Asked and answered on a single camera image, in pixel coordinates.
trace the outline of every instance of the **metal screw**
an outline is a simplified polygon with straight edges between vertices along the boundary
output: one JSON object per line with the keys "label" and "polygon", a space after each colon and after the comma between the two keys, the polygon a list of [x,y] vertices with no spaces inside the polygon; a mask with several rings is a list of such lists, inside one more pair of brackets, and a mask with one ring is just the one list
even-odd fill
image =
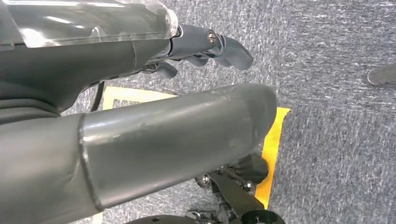
{"label": "metal screw", "polygon": [[251,190],[253,187],[253,183],[251,181],[247,181],[245,186],[244,186],[247,190]]}
{"label": "metal screw", "polygon": [[209,40],[209,43],[211,43],[211,44],[216,44],[216,42],[217,42],[217,36],[216,36],[216,34],[213,32],[213,31],[210,31],[209,33],[208,33],[208,40]]}
{"label": "metal screw", "polygon": [[202,182],[203,182],[204,184],[208,184],[208,183],[209,183],[209,177],[208,177],[208,175],[204,175],[204,176],[202,177]]}

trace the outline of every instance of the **transparent plastic sheet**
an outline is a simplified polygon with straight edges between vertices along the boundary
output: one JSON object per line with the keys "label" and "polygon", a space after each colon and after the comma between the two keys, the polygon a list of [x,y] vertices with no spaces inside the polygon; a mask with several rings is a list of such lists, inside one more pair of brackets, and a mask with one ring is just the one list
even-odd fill
{"label": "transparent plastic sheet", "polygon": [[5,6],[0,2],[0,51],[13,50],[14,43],[7,32],[7,22],[11,22],[12,18],[8,14]]}
{"label": "transparent plastic sheet", "polygon": [[158,0],[2,1],[29,48],[169,39],[178,26]]}

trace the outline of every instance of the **black cable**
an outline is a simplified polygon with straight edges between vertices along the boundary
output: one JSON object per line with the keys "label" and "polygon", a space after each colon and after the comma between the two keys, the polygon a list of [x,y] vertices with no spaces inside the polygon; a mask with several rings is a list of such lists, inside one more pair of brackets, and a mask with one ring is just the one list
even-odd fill
{"label": "black cable", "polygon": [[97,111],[100,105],[100,101],[102,100],[103,90],[105,88],[105,82],[101,82],[98,85],[98,90],[96,91],[95,98],[93,99],[93,104],[90,112]]}

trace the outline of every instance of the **gray carpet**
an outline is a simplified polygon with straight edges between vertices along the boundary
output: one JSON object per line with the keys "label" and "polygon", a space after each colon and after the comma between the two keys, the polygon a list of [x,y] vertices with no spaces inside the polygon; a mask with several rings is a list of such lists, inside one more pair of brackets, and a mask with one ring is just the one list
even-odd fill
{"label": "gray carpet", "polygon": [[[165,0],[180,22],[240,40],[255,57],[240,72],[174,63],[172,80],[137,75],[113,86],[185,94],[266,83],[286,117],[270,209],[286,223],[396,223],[396,88],[361,75],[396,61],[396,3],[379,0]],[[93,91],[68,113],[84,112]],[[106,210],[104,223],[210,208],[192,181]],[[81,221],[89,223],[90,219]]]}

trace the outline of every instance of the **yellow floor marking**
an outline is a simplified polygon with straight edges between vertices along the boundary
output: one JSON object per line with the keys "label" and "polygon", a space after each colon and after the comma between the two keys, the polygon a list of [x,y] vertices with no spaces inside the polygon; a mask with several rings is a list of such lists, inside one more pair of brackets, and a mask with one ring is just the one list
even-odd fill
{"label": "yellow floor marking", "polygon": [[[114,107],[114,100],[116,99],[145,103],[171,97],[177,96],[156,91],[108,86],[104,93],[103,110],[112,109]],[[269,195],[271,193],[276,157],[282,132],[282,123],[289,111],[290,109],[288,108],[278,107],[275,122],[264,140],[263,158],[269,165],[269,176],[262,184],[257,186],[255,196],[264,204],[265,208],[268,207],[269,203]],[[92,217],[92,224],[102,224],[102,220],[103,213],[101,212]]]}
{"label": "yellow floor marking", "polygon": [[255,197],[264,204],[265,208],[268,208],[269,196],[271,194],[276,158],[278,156],[279,143],[281,141],[282,125],[289,111],[289,108],[278,107],[274,124],[264,139],[262,157],[268,163],[269,175],[257,186]]}

